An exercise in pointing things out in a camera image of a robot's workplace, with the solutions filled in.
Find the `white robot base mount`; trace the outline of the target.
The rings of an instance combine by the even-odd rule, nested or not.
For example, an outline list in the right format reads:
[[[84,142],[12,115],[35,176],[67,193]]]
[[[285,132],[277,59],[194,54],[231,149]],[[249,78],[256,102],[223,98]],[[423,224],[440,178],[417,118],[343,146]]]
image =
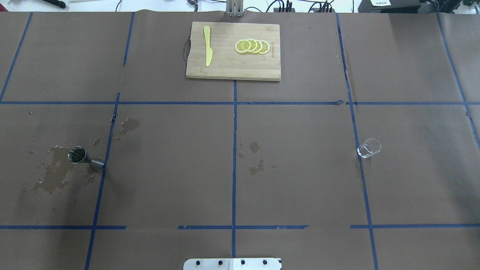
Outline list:
[[[281,270],[280,258],[192,258],[184,270]]]

